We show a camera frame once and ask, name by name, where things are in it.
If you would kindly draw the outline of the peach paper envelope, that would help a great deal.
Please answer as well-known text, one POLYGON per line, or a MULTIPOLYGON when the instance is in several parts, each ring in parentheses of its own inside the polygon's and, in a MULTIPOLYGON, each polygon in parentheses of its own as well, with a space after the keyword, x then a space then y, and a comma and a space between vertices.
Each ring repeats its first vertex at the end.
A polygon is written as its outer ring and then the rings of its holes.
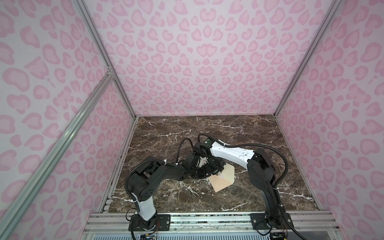
POLYGON ((235 168, 232 165, 226 164, 221 172, 209 176, 208 180, 217 193, 235 182, 235 168))

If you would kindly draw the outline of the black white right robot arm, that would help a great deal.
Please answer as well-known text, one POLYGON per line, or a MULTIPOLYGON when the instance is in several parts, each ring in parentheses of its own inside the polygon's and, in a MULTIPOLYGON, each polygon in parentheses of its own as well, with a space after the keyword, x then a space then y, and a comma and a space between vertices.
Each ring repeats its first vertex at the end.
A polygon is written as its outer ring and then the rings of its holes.
POLYGON ((233 183, 234 170, 225 161, 244 167, 248 171, 251 184, 261 191, 265 201, 265 219, 261 223, 278 229, 283 225, 286 216, 277 193, 277 185, 284 176, 276 178, 272 161, 262 148, 278 153, 277 150, 261 144, 232 146, 213 139, 197 142, 193 147, 194 156, 198 158, 196 178, 211 178, 213 185, 223 184, 224 181, 233 183))

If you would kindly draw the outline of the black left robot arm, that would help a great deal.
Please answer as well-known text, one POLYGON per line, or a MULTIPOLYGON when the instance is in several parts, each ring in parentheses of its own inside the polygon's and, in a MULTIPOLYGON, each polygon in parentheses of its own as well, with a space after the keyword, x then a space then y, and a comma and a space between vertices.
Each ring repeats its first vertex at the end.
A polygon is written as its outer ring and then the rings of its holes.
POLYGON ((215 172, 209 163, 199 166, 200 162, 200 158, 194 155, 188 155, 181 164, 149 156, 131 170, 125 180, 125 190, 137 209, 132 219, 134 231, 139 228, 151 231, 157 225, 153 195, 163 180, 204 179, 215 172))

